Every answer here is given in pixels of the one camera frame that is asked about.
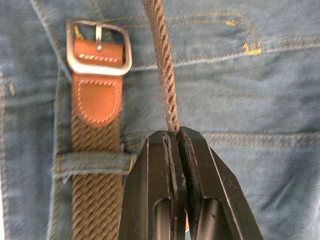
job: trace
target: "black clamp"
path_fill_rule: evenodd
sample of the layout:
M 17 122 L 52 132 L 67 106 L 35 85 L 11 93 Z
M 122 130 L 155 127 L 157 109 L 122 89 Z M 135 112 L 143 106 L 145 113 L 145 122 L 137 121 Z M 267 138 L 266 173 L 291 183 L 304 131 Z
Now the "black clamp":
M 197 131 L 156 131 L 124 190 L 119 240 L 263 240 L 235 175 Z

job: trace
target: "brown braided belt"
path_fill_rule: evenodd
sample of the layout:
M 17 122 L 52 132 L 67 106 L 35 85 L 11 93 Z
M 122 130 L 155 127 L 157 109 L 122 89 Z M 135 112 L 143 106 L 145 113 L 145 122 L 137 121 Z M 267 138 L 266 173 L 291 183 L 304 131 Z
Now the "brown braided belt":
M 145 11 L 149 18 L 153 38 L 154 47 L 156 51 L 156 61 L 160 72 L 162 99 L 164 103 L 164 112 L 167 128 L 170 132 L 178 134 L 180 130 L 177 114 L 176 103 L 176 89 L 175 89 L 175 76 L 173 71 L 173 61 L 171 56 L 170 44 L 168 42 L 168 34 L 165 25 L 165 18 L 163 14 L 163 7 L 161 0 L 145 0 Z M 101 23 L 96 25 L 97 27 L 97 50 L 100 51 L 101 47 Z M 79 34 L 76 34 L 78 45 L 87 44 Z M 101 61 L 104 63 L 115 63 L 115 59 L 110 58 L 104 53 L 80 54 L 78 57 L 82 58 L 85 64 L 97 64 L 101 66 Z M 120 111 L 120 103 L 117 104 L 117 99 L 121 98 L 122 86 L 120 92 L 117 91 L 117 83 L 119 79 L 115 78 L 109 82 L 110 77 L 101 81 L 101 76 L 92 76 L 95 74 L 91 72 L 91 76 L 82 80 L 77 80 L 76 77 L 79 74 L 83 74 L 81 69 L 75 69 L 71 62 L 74 59 L 68 59 L 68 63 L 74 72 L 78 74 L 74 75 L 73 80 L 73 114 L 72 114 L 72 149 L 74 152 L 92 152 L 92 151 L 114 151 L 119 152 L 121 149 L 120 139 L 120 120 L 117 116 Z M 91 84 L 81 90 L 81 84 Z M 82 99 L 83 102 L 88 99 L 87 92 L 94 91 L 95 87 L 101 91 L 102 87 L 108 87 L 107 92 L 103 95 L 98 92 L 98 95 L 102 95 L 105 101 L 102 103 L 109 103 L 108 95 L 115 94 L 114 108 L 115 111 L 111 113 L 111 117 L 108 120 L 95 119 L 95 111 L 86 111 L 86 105 L 79 104 Z M 97 112 L 101 111 L 101 106 L 95 105 L 92 109 Z M 123 176 L 116 174 L 85 174 L 73 176 L 73 239 L 74 240 L 117 240 L 119 233 L 119 224 L 121 218 L 121 207 L 123 200 L 124 183 Z
M 72 116 L 74 152 L 120 151 L 120 121 L 90 127 Z M 116 240 L 123 198 L 123 176 L 88 174 L 73 177 L 73 239 Z

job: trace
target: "denim fabric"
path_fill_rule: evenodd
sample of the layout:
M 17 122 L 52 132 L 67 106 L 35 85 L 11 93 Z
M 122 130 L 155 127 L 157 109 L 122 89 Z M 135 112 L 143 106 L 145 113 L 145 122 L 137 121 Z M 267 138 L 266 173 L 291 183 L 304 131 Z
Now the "denim fabric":
M 235 173 L 266 240 L 320 239 L 319 1 L 164 0 L 164 12 L 181 125 L 202 132 Z M 143 1 L 0 0 L 8 240 L 72 239 L 72 183 L 55 175 L 59 156 L 71 152 L 69 18 L 129 31 L 126 154 L 165 129 Z

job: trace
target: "stitching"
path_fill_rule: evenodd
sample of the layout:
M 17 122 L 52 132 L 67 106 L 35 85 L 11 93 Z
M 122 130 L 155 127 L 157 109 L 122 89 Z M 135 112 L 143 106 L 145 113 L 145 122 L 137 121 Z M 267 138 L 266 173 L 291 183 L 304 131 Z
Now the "stitching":
M 176 26 L 183 26 L 188 24 L 215 24 L 215 23 L 223 23 L 225 25 L 228 25 L 230 27 L 236 27 L 237 24 L 239 24 L 236 21 L 227 21 L 222 19 L 213 19 L 213 20 L 192 20 L 192 21 L 185 21 L 185 22 L 177 22 L 177 23 L 168 23 L 168 27 L 176 27 Z M 147 28 L 150 25 L 148 24 L 128 24 L 123 25 L 124 28 Z
M 288 49 L 288 48 L 291 48 L 291 50 L 320 48 L 320 42 L 315 42 L 312 44 L 292 44 L 292 45 L 286 45 L 286 46 L 277 46 L 277 47 L 270 48 L 268 50 L 264 50 L 264 52 L 269 53 L 275 50 Z M 237 53 L 228 53 L 222 56 L 195 56 L 192 58 L 192 60 L 220 60 L 227 57 L 240 57 L 240 56 L 252 56 L 252 55 L 253 54 L 247 54 L 246 52 L 237 52 Z
M 11 239 L 10 224 L 7 221 L 7 215 L 9 214 L 9 202 L 7 194 L 7 172 L 6 172 L 6 153 L 5 153 L 5 141 L 4 141 L 4 130 L 5 130 L 5 105 L 4 105 L 5 88 L 3 81 L 3 73 L 0 67 L 0 171 L 1 171 L 1 192 L 2 192 L 2 216 L 3 216 L 3 227 L 4 236 L 6 239 Z
M 94 1 L 94 0 L 91 0 L 91 3 L 92 3 L 92 6 L 93 6 L 93 9 L 94 9 L 94 11 L 99 15 L 99 19 L 100 19 L 100 21 L 102 21 L 102 22 L 105 22 L 105 16 L 104 16 L 104 14 L 103 14 L 103 12 L 101 11 L 101 8 L 99 7 L 99 5 L 97 4 L 97 2 L 96 1 Z M 108 41 L 108 42 L 114 42 L 114 38 L 113 38 L 113 36 L 112 36 L 112 33 L 111 33 L 111 31 L 110 30 L 106 30 L 105 31 L 105 36 L 106 36 L 106 40 Z
M 88 154 L 83 154 L 84 156 L 89 156 L 89 157 L 92 157 L 92 155 L 90 153 Z M 113 157 L 119 157 L 120 159 L 125 159 L 125 160 L 128 160 L 128 159 L 131 159 L 132 156 L 120 156 L 120 154 L 108 154 L 108 153 L 95 153 L 94 154 L 95 156 L 101 156 L 101 157 L 110 157 L 110 158 L 113 158 Z M 65 155 L 60 155 L 60 156 L 57 156 L 57 158 L 60 158 L 62 161 L 65 161 L 66 159 L 68 159 L 67 156 Z
M 223 59 L 227 57 L 238 57 L 238 56 L 246 56 L 247 54 L 243 51 L 227 53 L 222 56 L 195 56 L 192 60 L 203 60 L 203 59 Z
M 257 48 L 257 38 L 255 36 L 253 36 L 253 34 L 251 33 L 251 31 L 249 30 L 249 28 L 243 24 L 242 22 L 238 22 L 238 25 L 244 30 L 244 32 L 246 33 L 247 37 L 251 40 L 250 43 L 250 47 L 251 49 L 256 49 Z
M 82 106 L 82 102 L 81 102 L 81 85 L 82 84 L 90 84 L 90 85 L 102 85 L 102 86 L 113 86 L 115 88 L 115 104 L 113 107 L 113 110 L 111 112 L 111 114 L 109 116 L 107 116 L 106 118 L 102 119 L 102 120 L 97 120 L 97 119 L 93 119 L 92 117 L 89 117 L 85 111 L 83 110 L 83 106 Z M 111 118 L 116 111 L 116 108 L 118 106 L 118 84 L 115 82 L 106 82 L 106 81 L 98 81 L 98 80 L 81 80 L 78 83 L 78 107 L 79 107 L 79 111 L 81 113 L 81 115 L 89 122 L 91 123 L 104 123 L 105 121 L 107 121 L 109 118 Z
M 252 134 L 238 134 L 238 133 L 209 133 L 209 132 L 203 132 L 202 133 L 203 136 L 206 136 L 208 138 L 210 137 L 226 137 L 226 138 L 257 138 L 257 139 L 271 139 L 272 137 L 276 137 L 276 136 L 265 136 L 262 134 L 256 134 L 256 135 L 252 135 Z M 128 136 L 125 137 L 123 140 L 125 141 L 129 141 L 129 140 L 135 140 L 135 139 L 139 139 L 139 138 L 145 138 L 146 136 L 148 136 L 148 134 L 137 134 L 134 136 Z M 294 140 L 298 140 L 298 139 L 305 139 L 305 138 L 317 138 L 320 137 L 320 134 L 315 133 L 315 134 L 297 134 L 297 135 L 288 135 L 288 136 L 284 136 L 285 138 L 290 138 L 290 139 L 294 139 Z
M 57 112 L 57 152 L 60 153 L 61 152 L 61 143 L 62 143 L 62 84 L 63 81 L 63 72 L 61 72 L 61 77 L 59 80 L 59 87 L 58 87 L 58 112 Z M 60 171 L 61 169 L 61 159 L 59 157 L 56 156 L 57 159 L 57 165 L 56 168 L 58 171 Z
M 58 87 L 58 93 L 57 93 L 57 152 L 61 152 L 61 142 L 62 142 L 62 89 L 63 89 L 63 80 L 64 80 L 64 72 L 60 71 L 60 78 L 58 81 L 59 87 Z M 57 153 L 55 155 L 56 159 L 56 171 L 61 170 L 61 160 L 57 157 Z M 50 229 L 50 240 L 54 240 L 57 232 L 57 218 L 58 218 L 58 211 L 60 208 L 59 199 L 60 199 L 60 193 L 61 193 L 61 182 L 59 180 L 54 180 L 54 187 L 55 187 L 55 193 L 54 193 L 54 200 L 53 200 L 53 212 L 52 212 L 52 223 L 51 226 L 49 226 Z
M 278 50 L 278 49 L 287 49 L 287 48 L 291 48 L 291 49 L 310 49 L 310 48 L 319 48 L 320 47 L 320 42 L 314 42 L 311 44 L 291 44 L 291 45 L 285 45 L 285 46 L 276 46 L 276 47 L 272 47 L 268 50 L 266 50 L 266 52 L 271 52 L 274 50 Z
M 90 59 L 90 60 L 98 60 L 101 62 L 113 62 L 113 63 L 116 63 L 119 60 L 118 58 L 88 55 L 88 54 L 84 54 L 84 53 L 79 54 L 78 57 L 81 59 Z
M 211 145 L 237 145 L 237 146 L 247 146 L 247 145 L 267 145 L 267 146 L 306 146 L 306 145 L 315 145 L 316 142 L 311 141 L 311 142 L 289 142 L 289 143 L 272 143 L 272 142 L 256 142 L 256 141 L 210 141 L 208 142 Z M 127 149 L 133 150 L 133 149 L 138 149 L 142 143 L 140 144 L 133 144 L 127 146 Z
M 319 37 L 320 37 L 319 35 L 315 35 L 315 36 L 307 36 L 307 37 L 287 38 L 283 40 L 270 41 L 265 43 L 264 45 L 266 46 L 274 43 L 290 43 L 290 42 L 299 42 L 299 41 L 305 41 L 305 40 L 313 40 Z
M 125 172 L 125 174 L 128 174 L 131 172 L 134 162 L 137 158 L 134 156 L 130 157 L 130 165 L 128 170 Z M 75 164 L 74 166 L 70 166 L 70 167 L 62 167 L 60 170 L 56 172 L 57 174 L 61 173 L 61 172 L 66 172 L 66 171 L 72 171 L 72 170 L 83 170 L 83 169 L 99 169 L 99 168 L 105 168 L 105 167 L 111 167 L 111 168 L 115 168 L 115 167 L 119 167 L 122 168 L 121 165 L 119 164 L 108 164 L 108 163 L 97 163 L 97 164 Z
M 253 32 L 252 33 L 252 37 L 253 37 L 253 40 L 254 40 L 255 43 L 252 46 L 252 48 L 255 49 L 257 47 L 256 44 L 258 42 L 258 34 L 257 34 L 256 29 L 255 29 L 255 26 L 252 24 L 252 22 L 249 20 L 249 18 L 246 17 L 245 15 L 243 15 L 242 13 L 240 13 L 240 12 L 208 12 L 208 13 L 196 14 L 196 16 L 198 16 L 198 17 L 205 17 L 205 16 L 221 16 L 221 17 L 223 17 L 223 16 L 233 16 L 233 17 L 241 18 L 247 24 L 249 24 L 250 29 Z
M 61 172 L 66 172 L 68 170 L 83 170 L 83 169 L 99 169 L 99 168 L 106 168 L 106 167 L 110 167 L 110 168 L 123 168 L 126 167 L 126 165 L 121 166 L 119 164 L 107 164 L 107 163 L 97 163 L 97 164 L 75 164 L 74 166 L 67 166 L 67 167 L 62 167 L 61 168 Z
M 44 30 L 46 31 L 46 33 L 49 35 L 49 42 L 52 45 L 52 49 L 53 51 L 56 53 L 57 56 L 57 60 L 58 62 L 61 64 L 61 67 L 63 68 L 63 71 L 65 72 L 65 74 L 67 75 L 68 79 L 71 80 L 72 77 L 70 75 L 69 69 L 65 64 L 64 58 L 63 58 L 63 53 L 61 51 L 61 46 L 59 44 L 59 41 L 56 37 L 56 35 L 54 34 L 54 32 L 51 29 L 51 24 L 48 21 L 46 15 L 44 14 L 43 9 L 41 8 L 41 3 L 40 0 L 31 0 L 31 3 L 33 5 L 33 8 L 35 10 L 35 13 L 38 15 Z
M 55 181 L 55 193 L 54 193 L 54 208 L 53 208 L 53 218 L 52 218 L 52 229 L 50 234 L 50 239 L 54 240 L 56 233 L 57 233 L 57 218 L 58 218 L 58 211 L 60 205 L 58 204 L 60 195 L 61 195 L 61 186 L 62 181 L 61 180 L 54 180 Z
M 253 49 L 253 50 L 250 50 L 249 44 L 248 44 L 247 42 L 244 43 L 243 48 L 245 49 L 245 50 L 244 50 L 244 53 L 245 53 L 245 54 L 248 54 L 248 55 L 259 56 L 259 55 L 261 55 L 261 53 L 262 53 L 261 47 L 260 47 L 260 48 Z
M 77 24 L 75 24 L 73 26 L 73 31 L 74 31 L 74 35 L 75 35 L 76 39 L 84 39 L 85 38 Z

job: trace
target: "seam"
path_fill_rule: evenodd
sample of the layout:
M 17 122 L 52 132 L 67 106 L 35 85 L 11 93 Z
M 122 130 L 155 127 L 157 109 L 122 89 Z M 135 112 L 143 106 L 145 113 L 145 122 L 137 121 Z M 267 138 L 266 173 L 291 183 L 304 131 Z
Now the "seam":
M 282 52 L 285 51 L 291 51 L 291 50 L 304 50 L 304 49 L 312 49 L 312 48 L 320 48 L 320 44 L 307 44 L 303 45 L 302 47 L 292 47 L 292 48 L 284 48 Z M 262 53 L 271 53 L 271 52 L 276 52 L 277 50 L 280 51 L 280 49 L 272 49 L 272 50 L 264 50 Z M 205 62 L 205 63 L 211 63 L 212 61 L 223 61 L 223 60 L 228 60 L 228 59 L 234 59 L 236 57 L 241 57 L 241 56 L 252 56 L 244 53 L 243 51 L 241 52 L 233 52 L 233 53 L 227 53 L 225 55 L 221 56 L 195 56 L 192 57 L 191 60 L 182 60 L 182 61 L 177 61 L 173 63 L 173 66 L 175 68 L 178 67 L 185 67 L 189 65 L 193 65 L 199 62 Z M 156 64 L 142 64 L 142 65 L 136 65 L 133 66 L 130 69 L 130 72 L 140 72 L 140 71 L 146 71 L 146 70 L 157 70 L 157 65 Z
M 63 87 L 63 73 L 61 73 L 61 77 L 59 80 L 59 87 L 58 87 L 58 96 L 57 96 L 57 101 L 58 101 L 58 111 L 57 111 L 57 152 L 60 154 L 61 153 L 61 142 L 62 142 L 62 87 Z M 61 159 L 55 156 L 57 163 L 56 163 L 56 168 L 58 171 L 60 171 L 61 168 Z
M 259 56 L 262 53 L 262 48 L 261 47 L 258 47 L 256 49 L 250 50 L 249 44 L 247 42 L 244 43 L 243 48 L 245 49 L 244 53 L 247 54 L 247 55 Z
M 208 142 L 211 145 L 236 145 L 236 146 L 248 146 L 248 145 L 265 145 L 265 146 L 306 146 L 306 145 L 315 145 L 316 142 L 289 142 L 289 143 L 272 143 L 272 142 L 257 142 L 257 141 L 210 141 Z M 126 148 L 128 150 L 138 149 L 142 143 L 128 145 Z
M 56 171 L 60 171 L 61 168 L 61 162 L 60 159 L 57 157 L 57 154 L 60 153 L 62 151 L 61 149 L 61 143 L 62 143 L 62 92 L 63 92 L 63 80 L 64 80 L 64 72 L 60 70 L 60 77 L 58 80 L 58 88 L 57 88 L 57 152 L 55 152 L 54 154 L 54 158 L 55 158 L 55 162 L 56 162 Z M 50 226 L 48 228 L 48 230 L 50 231 L 48 233 L 48 239 L 49 240 L 54 240 L 55 236 L 56 236 L 56 232 L 57 232 L 57 219 L 58 219 L 58 211 L 60 208 L 59 205 L 59 199 L 60 199 L 60 194 L 61 194 L 61 186 L 62 186 L 62 182 L 60 180 L 54 180 L 53 184 L 53 188 L 54 188 L 54 194 L 53 194 L 53 203 L 52 203 L 52 210 L 51 211 L 51 219 L 49 219 L 49 223 Z
M 226 137 L 226 138 L 257 138 L 257 139 L 271 139 L 274 137 L 277 137 L 277 135 L 274 136 L 265 136 L 262 134 L 238 134 L 238 133 L 209 133 L 209 132 L 202 132 L 202 135 L 204 137 Z M 123 140 L 128 141 L 128 140 L 135 140 L 139 138 L 146 138 L 148 134 L 137 134 L 134 136 L 128 136 L 123 138 Z M 306 139 L 306 138 L 317 138 L 320 137 L 319 133 L 313 133 L 313 134 L 296 134 L 296 135 L 284 135 L 283 137 L 289 138 L 289 139 L 294 139 L 294 140 L 299 140 L 299 139 Z
M 314 42 L 310 44 L 291 44 L 291 45 L 285 45 L 285 46 L 276 46 L 272 47 L 268 50 L 265 50 L 265 52 L 273 52 L 274 50 L 281 50 L 281 49 L 311 49 L 311 48 L 319 48 L 320 42 Z
M 90 153 L 88 154 L 83 154 L 84 156 L 89 156 L 89 157 L 92 157 L 92 155 Z M 113 157 L 119 157 L 120 154 L 108 154 L 108 153 L 102 153 L 102 154 L 98 154 L 98 153 L 95 153 L 94 154 L 95 156 L 100 156 L 100 157 L 109 157 L 109 158 L 113 158 Z M 67 156 L 57 156 L 57 158 L 61 158 L 63 161 L 66 160 L 68 157 Z M 119 157 L 120 159 L 131 159 L 132 156 L 121 156 Z
M 63 59 L 63 53 L 61 50 L 62 48 L 59 44 L 59 41 L 58 41 L 56 35 L 54 34 L 54 32 L 51 29 L 50 22 L 48 21 L 46 15 L 44 14 L 43 9 L 41 8 L 40 0 L 31 0 L 31 4 L 32 4 L 33 9 L 34 9 L 35 13 L 37 14 L 39 20 L 42 23 L 42 27 L 43 27 L 44 31 L 48 34 L 49 42 L 51 43 L 52 49 L 56 54 L 56 58 L 57 58 L 58 63 L 60 64 L 64 73 L 67 75 L 67 78 L 71 81 L 72 77 L 71 77 L 69 69 Z
M 97 163 L 97 164 L 75 164 L 74 166 L 62 167 L 60 172 L 66 172 L 68 170 L 83 170 L 83 169 L 101 169 L 101 168 L 120 168 L 123 169 L 126 165 L 121 166 L 119 164 L 105 164 L 105 163 Z
M 194 18 L 194 17 L 214 17 L 214 16 L 226 16 L 226 17 L 239 17 L 241 19 L 243 19 L 247 24 L 250 25 L 250 28 L 252 29 L 252 31 L 254 32 L 254 35 L 258 38 L 258 34 L 257 31 L 254 27 L 254 25 L 252 24 L 252 22 L 249 20 L 248 17 L 246 17 L 245 15 L 243 15 L 240 12 L 206 12 L 206 13 L 196 13 L 195 15 L 192 16 L 165 16 L 165 19 L 167 20 L 178 20 L 178 19 L 190 19 L 190 18 Z M 121 20 L 147 20 L 147 17 L 145 16 L 125 16 L 125 17 L 118 17 L 118 18 L 109 18 L 106 19 L 106 22 L 112 22 L 112 21 L 121 21 Z
M 100 21 L 104 22 L 106 18 L 105 18 L 105 16 L 104 16 L 103 12 L 101 11 L 101 8 L 100 8 L 99 5 L 97 4 L 97 2 L 94 1 L 94 0 L 91 0 L 91 3 L 92 3 L 92 6 L 93 6 L 94 11 L 98 14 Z M 106 36 L 106 40 L 107 40 L 108 42 L 111 42 L 111 43 L 114 43 L 114 42 L 115 42 L 110 30 L 107 29 L 107 30 L 105 31 L 105 34 L 104 34 L 104 35 Z
M 243 19 L 249 26 L 250 29 L 252 31 L 252 36 L 253 40 L 254 40 L 254 44 L 251 46 L 253 49 L 257 48 L 258 44 L 258 34 L 256 31 L 255 26 L 253 25 L 253 23 L 249 20 L 249 18 L 247 16 L 245 16 L 244 14 L 240 13 L 240 12 L 209 12 L 208 13 L 209 16 L 233 16 L 233 17 L 239 17 L 241 19 Z
M 0 170 L 1 170 L 1 197 L 2 197 L 2 217 L 3 217 L 3 228 L 4 228 L 4 238 L 11 239 L 10 224 L 7 220 L 9 215 L 9 202 L 8 202 L 8 188 L 7 188 L 7 172 L 6 172 L 6 153 L 5 153 L 5 140 L 4 140 L 4 130 L 5 130 L 5 87 L 3 82 L 3 73 L 0 67 Z
M 261 51 L 257 49 L 259 55 L 262 53 L 270 53 L 270 52 L 274 52 L 276 50 L 299 50 L 299 49 L 312 49 L 312 48 L 320 48 L 320 42 L 315 42 L 312 44 L 292 44 L 292 45 L 286 45 L 286 46 L 277 46 L 277 47 L 273 47 L 270 48 L 268 50 L 264 50 Z M 255 51 L 255 50 L 250 50 L 250 53 L 245 52 L 235 52 L 235 53 L 228 53 L 226 55 L 222 55 L 222 56 L 195 56 L 192 58 L 192 60 L 223 60 L 225 58 L 229 58 L 229 57 L 240 57 L 240 56 L 252 56 L 252 55 L 256 55 L 251 53 L 251 51 Z
M 320 38 L 320 35 L 315 35 L 315 36 L 306 36 L 306 37 L 297 37 L 297 38 L 286 38 L 283 40 L 275 40 L 275 41 L 270 41 L 266 42 L 264 46 L 274 44 L 274 43 L 290 43 L 290 42 L 300 42 L 300 41 L 305 41 L 305 40 L 313 40 Z
M 175 26 L 183 26 L 183 25 L 188 25 L 188 24 L 225 24 L 230 27 L 236 27 L 239 25 L 238 21 L 234 20 L 223 20 L 223 19 L 204 19 L 204 20 L 191 20 L 191 21 L 184 21 L 184 22 L 177 22 L 177 23 L 167 23 L 166 25 L 168 27 L 175 27 Z M 147 28 L 149 27 L 149 24 L 127 24 L 123 25 L 124 28 Z
M 125 174 L 128 174 L 131 172 L 134 162 L 136 158 L 135 157 L 130 157 L 130 165 L 127 171 L 125 171 Z M 88 169 L 88 170 L 94 170 L 94 169 L 100 169 L 100 168 L 105 168 L 105 167 L 111 167 L 111 168 L 122 168 L 121 165 L 119 164 L 108 164 L 108 163 L 97 163 L 97 164 L 75 164 L 74 166 L 69 166 L 69 167 L 62 167 L 60 171 L 55 172 L 56 174 L 60 174 L 63 172 L 67 171 L 72 171 L 72 170 L 83 170 L 83 169 Z
M 112 86 L 115 88 L 115 104 L 113 107 L 113 110 L 111 112 L 111 114 L 109 116 L 107 116 L 106 118 L 102 119 L 102 120 L 98 120 L 98 119 L 94 119 L 90 116 L 88 116 L 85 111 L 83 110 L 83 106 L 82 106 L 82 102 L 81 102 L 81 85 L 83 84 L 89 84 L 89 85 L 101 85 L 101 86 Z M 98 81 L 98 80 L 81 80 L 78 83 L 78 107 L 79 107 L 79 111 L 81 113 L 81 115 L 89 122 L 91 123 L 104 123 L 106 122 L 108 119 L 110 119 L 116 112 L 116 108 L 118 106 L 118 84 L 115 82 L 106 82 L 106 81 Z
M 58 214 L 59 214 L 59 208 L 60 205 L 59 200 L 60 200 L 60 195 L 61 195 L 61 187 L 62 187 L 62 181 L 60 179 L 54 180 L 54 200 L 53 200 L 53 217 L 52 217 L 52 227 L 51 227 L 51 234 L 50 234 L 50 240 L 55 240 L 55 236 L 57 233 L 57 219 L 58 219 Z

